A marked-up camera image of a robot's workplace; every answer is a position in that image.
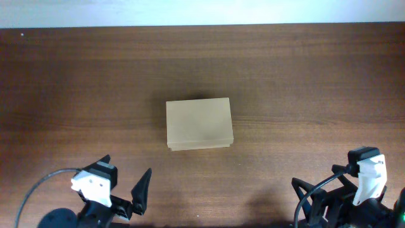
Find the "tan box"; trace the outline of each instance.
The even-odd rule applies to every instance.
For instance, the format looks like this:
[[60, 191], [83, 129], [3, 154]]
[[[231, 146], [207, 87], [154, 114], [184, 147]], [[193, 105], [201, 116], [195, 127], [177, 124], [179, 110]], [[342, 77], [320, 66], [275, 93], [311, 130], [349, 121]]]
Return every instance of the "tan box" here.
[[229, 147], [234, 142], [229, 98], [167, 101], [166, 119], [172, 151]]

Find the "robotic arm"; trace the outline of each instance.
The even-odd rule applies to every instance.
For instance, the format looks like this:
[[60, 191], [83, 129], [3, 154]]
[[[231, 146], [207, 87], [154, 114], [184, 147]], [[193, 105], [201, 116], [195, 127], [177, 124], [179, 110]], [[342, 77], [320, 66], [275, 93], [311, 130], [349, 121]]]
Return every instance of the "robotic arm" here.
[[72, 178], [72, 189], [85, 203], [76, 216], [71, 210], [60, 208], [49, 212], [38, 228], [107, 228], [113, 217], [129, 221], [132, 213], [143, 215], [147, 206], [147, 190], [152, 170], [148, 169], [131, 191], [132, 202], [110, 195], [117, 185], [118, 169], [109, 164], [107, 155], [99, 161], [84, 167]]
[[348, 153], [349, 164], [345, 167], [333, 165], [334, 174], [349, 174], [359, 178], [359, 187], [343, 175], [336, 176], [342, 187], [330, 192], [317, 189], [310, 197], [310, 205], [302, 189], [310, 192], [314, 186], [293, 178], [292, 187], [300, 203], [303, 202], [305, 219], [298, 227], [334, 228], [347, 227], [405, 227], [405, 188], [393, 210], [382, 205], [387, 190], [387, 170], [384, 155], [378, 148], [362, 147]]

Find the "white bracket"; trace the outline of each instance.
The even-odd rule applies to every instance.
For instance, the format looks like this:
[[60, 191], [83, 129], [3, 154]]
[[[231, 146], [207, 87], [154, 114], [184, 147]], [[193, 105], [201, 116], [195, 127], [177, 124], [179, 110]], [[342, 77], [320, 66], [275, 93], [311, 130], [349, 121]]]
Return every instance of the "white bracket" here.
[[109, 198], [111, 183], [109, 179], [83, 170], [74, 176], [71, 181], [72, 189], [81, 191], [86, 199], [111, 207], [112, 203]]
[[376, 155], [358, 161], [357, 164], [360, 166], [359, 188], [353, 199], [354, 206], [358, 206], [370, 198], [379, 197], [385, 183], [387, 183], [387, 169], [384, 155]]

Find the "white wall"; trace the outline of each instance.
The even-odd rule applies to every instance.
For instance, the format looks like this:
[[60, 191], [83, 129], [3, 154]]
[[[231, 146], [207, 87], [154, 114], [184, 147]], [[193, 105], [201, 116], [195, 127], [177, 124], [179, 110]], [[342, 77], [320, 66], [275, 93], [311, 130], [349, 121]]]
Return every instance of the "white wall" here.
[[0, 27], [405, 21], [405, 0], [0, 0]]

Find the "wood grain surface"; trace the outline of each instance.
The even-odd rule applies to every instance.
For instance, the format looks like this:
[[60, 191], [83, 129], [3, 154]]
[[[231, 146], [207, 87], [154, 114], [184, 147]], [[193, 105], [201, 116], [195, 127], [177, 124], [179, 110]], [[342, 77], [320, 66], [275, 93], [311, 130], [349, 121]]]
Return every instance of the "wood grain surface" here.
[[[128, 200], [153, 169], [133, 225], [291, 221], [291, 178], [315, 184], [362, 145], [386, 156], [388, 207], [405, 186], [405, 23], [0, 30], [0, 74], [1, 227], [43, 175], [106, 154]], [[234, 144], [171, 152], [165, 102], [222, 97]], [[79, 212], [71, 177], [38, 188], [20, 227]]]

